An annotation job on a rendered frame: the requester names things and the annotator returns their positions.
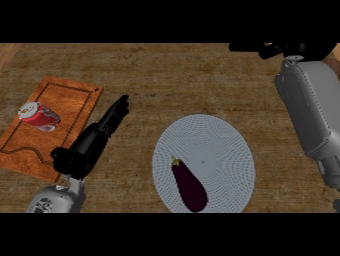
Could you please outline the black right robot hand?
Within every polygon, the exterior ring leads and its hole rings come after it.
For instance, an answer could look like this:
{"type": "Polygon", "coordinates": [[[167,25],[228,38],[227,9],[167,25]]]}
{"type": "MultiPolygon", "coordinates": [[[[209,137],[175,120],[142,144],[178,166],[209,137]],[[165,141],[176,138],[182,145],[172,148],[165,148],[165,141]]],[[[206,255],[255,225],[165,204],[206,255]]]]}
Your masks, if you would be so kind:
{"type": "Polygon", "coordinates": [[[258,52],[263,60],[284,54],[284,57],[302,56],[302,60],[323,61],[337,44],[334,42],[308,43],[231,43],[232,52],[258,52]]]}

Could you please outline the brown wooden cutting board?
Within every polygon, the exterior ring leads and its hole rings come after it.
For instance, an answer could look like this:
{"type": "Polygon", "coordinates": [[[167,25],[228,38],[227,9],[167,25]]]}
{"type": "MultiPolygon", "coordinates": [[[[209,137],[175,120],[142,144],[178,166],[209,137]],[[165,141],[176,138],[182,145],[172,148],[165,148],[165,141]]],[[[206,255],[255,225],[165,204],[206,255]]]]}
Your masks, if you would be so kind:
{"type": "Polygon", "coordinates": [[[0,136],[0,168],[55,182],[51,152],[69,148],[83,131],[103,87],[46,76],[0,136]]]}

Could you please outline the red soda can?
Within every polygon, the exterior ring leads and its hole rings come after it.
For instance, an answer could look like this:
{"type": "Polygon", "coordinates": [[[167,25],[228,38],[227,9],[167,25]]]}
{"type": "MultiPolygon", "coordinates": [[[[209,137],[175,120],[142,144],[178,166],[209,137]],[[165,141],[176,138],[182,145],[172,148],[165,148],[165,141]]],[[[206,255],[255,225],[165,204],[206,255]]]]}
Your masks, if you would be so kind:
{"type": "Polygon", "coordinates": [[[60,115],[40,103],[27,102],[18,110],[20,120],[43,132],[52,132],[60,123],[60,115]]]}

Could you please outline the grey oval placemat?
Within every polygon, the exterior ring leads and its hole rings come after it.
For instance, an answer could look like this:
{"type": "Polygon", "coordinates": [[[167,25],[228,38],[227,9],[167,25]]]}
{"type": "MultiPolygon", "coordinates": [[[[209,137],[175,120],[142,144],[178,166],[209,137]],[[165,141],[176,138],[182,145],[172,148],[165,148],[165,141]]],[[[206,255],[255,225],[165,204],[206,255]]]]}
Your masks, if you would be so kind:
{"type": "Polygon", "coordinates": [[[173,213],[190,213],[172,171],[181,159],[198,178],[209,203],[203,213],[240,213],[256,184],[255,159],[234,126],[219,117],[194,114],[166,128],[153,154],[153,179],[163,203],[173,213]]]}

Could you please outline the dark purple eggplant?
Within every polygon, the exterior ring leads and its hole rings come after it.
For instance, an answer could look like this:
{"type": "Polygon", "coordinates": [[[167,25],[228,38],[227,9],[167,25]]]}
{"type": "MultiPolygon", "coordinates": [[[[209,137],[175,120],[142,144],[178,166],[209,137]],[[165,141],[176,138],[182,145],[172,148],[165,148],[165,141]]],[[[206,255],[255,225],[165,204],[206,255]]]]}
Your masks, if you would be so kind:
{"type": "Polygon", "coordinates": [[[185,162],[176,157],[173,157],[172,161],[172,171],[185,206],[191,212],[200,212],[207,206],[207,192],[185,162]]]}

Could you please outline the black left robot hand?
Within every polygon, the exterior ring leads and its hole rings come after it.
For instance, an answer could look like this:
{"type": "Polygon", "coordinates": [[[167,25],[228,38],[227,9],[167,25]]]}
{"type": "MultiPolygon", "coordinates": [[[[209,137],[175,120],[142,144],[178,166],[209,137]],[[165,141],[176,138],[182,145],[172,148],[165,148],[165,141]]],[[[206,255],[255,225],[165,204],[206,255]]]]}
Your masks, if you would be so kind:
{"type": "Polygon", "coordinates": [[[92,123],[80,133],[70,148],[57,147],[51,156],[54,169],[82,180],[92,171],[103,155],[108,139],[129,113],[129,96],[123,95],[110,107],[98,123],[92,123]]]}

